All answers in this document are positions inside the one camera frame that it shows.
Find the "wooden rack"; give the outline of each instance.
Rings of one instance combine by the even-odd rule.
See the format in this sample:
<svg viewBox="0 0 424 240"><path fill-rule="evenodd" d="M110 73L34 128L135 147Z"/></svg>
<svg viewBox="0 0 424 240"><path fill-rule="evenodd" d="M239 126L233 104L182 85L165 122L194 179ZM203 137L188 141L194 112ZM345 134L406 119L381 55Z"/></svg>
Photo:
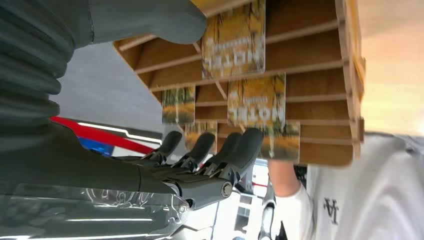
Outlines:
<svg viewBox="0 0 424 240"><path fill-rule="evenodd" d="M214 16L249 0L192 0ZM196 86L195 120L218 122L218 150L227 125L228 81L286 73L287 122L300 122L300 163L344 166L364 138L360 104L364 61L354 0L267 0L265 73L202 79L201 43L180 45L143 35L114 42L141 82L162 91Z"/></svg>

